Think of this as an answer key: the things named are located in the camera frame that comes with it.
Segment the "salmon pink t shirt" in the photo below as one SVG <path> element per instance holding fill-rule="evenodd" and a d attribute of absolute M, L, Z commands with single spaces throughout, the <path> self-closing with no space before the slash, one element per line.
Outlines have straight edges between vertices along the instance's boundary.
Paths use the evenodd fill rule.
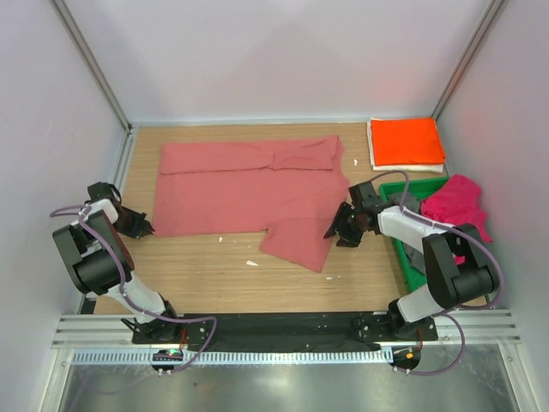
<path fill-rule="evenodd" d="M 161 149 L 153 227 L 159 237 L 265 234 L 259 248 L 323 270 L 324 234 L 347 199 L 337 135 L 255 142 L 170 142 Z"/>

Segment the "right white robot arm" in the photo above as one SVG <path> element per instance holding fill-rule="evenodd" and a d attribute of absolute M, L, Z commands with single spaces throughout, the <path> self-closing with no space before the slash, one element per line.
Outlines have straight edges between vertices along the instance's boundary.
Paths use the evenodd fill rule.
<path fill-rule="evenodd" d="M 348 189 L 351 202 L 340 204 L 326 239 L 336 236 L 339 247 L 359 246 L 373 232 L 397 239 L 417 251 L 425 266 L 425 285 L 389 303 L 388 333 L 409 338 L 428 318 L 470 300 L 497 292 L 502 270 L 471 223 L 449 225 L 413 212 L 405 205 L 409 183 L 395 200 L 384 200 L 371 181 Z"/>

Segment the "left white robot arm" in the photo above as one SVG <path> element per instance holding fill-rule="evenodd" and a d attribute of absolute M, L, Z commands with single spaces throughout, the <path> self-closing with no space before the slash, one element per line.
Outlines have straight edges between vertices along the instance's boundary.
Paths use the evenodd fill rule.
<path fill-rule="evenodd" d="M 87 193 L 84 204 L 51 213 L 76 216 L 52 234 L 69 278 L 89 299 L 107 296 L 131 311 L 133 318 L 124 318 L 122 324 L 131 330 L 134 342 L 176 342 L 184 334 L 181 321 L 168 300 L 138 279 L 121 239 L 153 234 L 147 215 L 123 206 L 118 188 L 111 183 L 97 182 Z"/>

